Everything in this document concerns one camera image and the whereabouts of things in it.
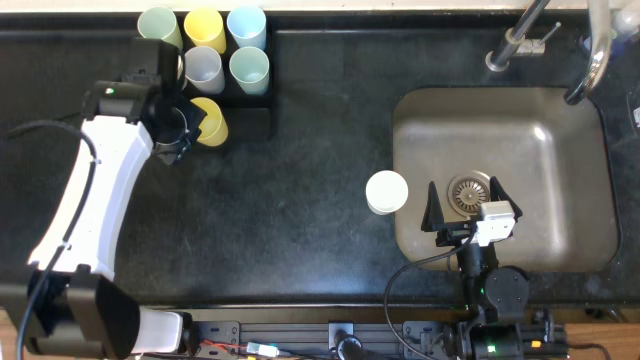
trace wall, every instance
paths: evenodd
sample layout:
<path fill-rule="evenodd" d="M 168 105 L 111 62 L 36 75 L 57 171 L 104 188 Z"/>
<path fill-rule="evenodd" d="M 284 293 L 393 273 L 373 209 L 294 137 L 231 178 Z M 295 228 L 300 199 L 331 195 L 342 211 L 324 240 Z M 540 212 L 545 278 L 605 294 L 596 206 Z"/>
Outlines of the wall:
<path fill-rule="evenodd" d="M 620 8 L 629 0 L 609 0 Z M 189 10 L 212 5 L 230 10 L 257 4 L 266 10 L 524 9 L 529 0 L 0 0 L 0 12 L 139 12 L 152 6 Z M 584 9 L 586 0 L 552 0 L 548 9 Z"/>

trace drain strainer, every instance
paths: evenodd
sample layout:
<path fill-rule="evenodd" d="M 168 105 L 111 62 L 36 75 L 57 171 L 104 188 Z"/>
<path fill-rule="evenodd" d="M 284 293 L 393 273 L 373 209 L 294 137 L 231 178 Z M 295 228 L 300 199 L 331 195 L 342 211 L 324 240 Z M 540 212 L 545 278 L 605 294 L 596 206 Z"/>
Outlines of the drain strainer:
<path fill-rule="evenodd" d="M 480 204 L 489 201 L 489 177 L 479 171 L 453 178 L 449 183 L 449 203 L 460 215 L 476 215 Z"/>

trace countertop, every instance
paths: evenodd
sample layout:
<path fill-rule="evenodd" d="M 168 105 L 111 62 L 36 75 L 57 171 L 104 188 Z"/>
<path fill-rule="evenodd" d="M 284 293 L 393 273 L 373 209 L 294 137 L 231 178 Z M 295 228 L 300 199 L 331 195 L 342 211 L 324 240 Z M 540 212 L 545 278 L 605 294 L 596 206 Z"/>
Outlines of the countertop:
<path fill-rule="evenodd" d="M 277 124 L 266 143 L 192 153 L 142 170 L 120 232 L 116 284 L 146 304 L 377 305 L 407 263 L 393 216 L 367 207 L 368 178 L 392 169 L 391 115 L 422 87 L 569 87 L 585 71 L 585 12 L 543 16 L 563 27 L 539 58 L 491 73 L 485 54 L 513 14 L 271 14 Z M 5 17 L 0 131 L 79 110 L 96 80 L 116 78 L 135 36 L 130 15 Z M 601 110 L 620 250 L 596 273 L 530 273 L 530 304 L 640 302 L 640 47 L 612 62 L 592 99 Z M 69 120 L 79 124 L 80 119 Z M 77 141 L 39 131 L 0 143 L 0 257 L 26 262 L 66 185 Z M 456 272 L 403 275 L 392 301 L 460 306 Z"/>

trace stainless steel sink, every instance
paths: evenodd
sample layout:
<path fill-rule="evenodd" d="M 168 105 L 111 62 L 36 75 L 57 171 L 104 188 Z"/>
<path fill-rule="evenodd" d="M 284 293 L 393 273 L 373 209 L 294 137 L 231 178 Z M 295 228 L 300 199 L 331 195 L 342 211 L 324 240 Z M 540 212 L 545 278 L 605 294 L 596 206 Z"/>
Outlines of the stainless steel sink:
<path fill-rule="evenodd" d="M 502 265 L 595 271 L 613 258 L 619 236 L 600 116 L 589 101 L 565 104 L 564 91 L 421 89 L 400 101 L 393 162 L 409 199 L 395 215 L 396 240 L 410 260 L 448 250 L 420 231 L 429 182 L 445 220 L 457 221 L 488 199 L 487 176 L 524 212 L 513 238 L 496 244 Z"/>

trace chrome faucet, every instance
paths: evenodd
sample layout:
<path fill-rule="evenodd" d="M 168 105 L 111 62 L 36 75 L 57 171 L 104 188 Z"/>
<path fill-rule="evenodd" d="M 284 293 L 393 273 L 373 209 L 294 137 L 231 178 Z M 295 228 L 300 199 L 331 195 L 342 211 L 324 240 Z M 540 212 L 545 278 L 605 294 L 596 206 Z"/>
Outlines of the chrome faucet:
<path fill-rule="evenodd" d="M 550 0 L 534 0 L 525 10 L 513 28 L 507 30 L 497 51 L 489 52 L 485 63 L 492 71 L 504 71 L 509 66 L 509 59 L 516 55 L 520 46 L 525 43 L 525 35 L 540 16 Z M 569 105 L 582 101 L 602 79 L 611 54 L 611 14 L 608 0 L 587 0 L 589 7 L 589 23 L 591 24 L 591 56 L 589 66 L 584 77 L 579 79 L 564 94 L 564 100 Z"/>

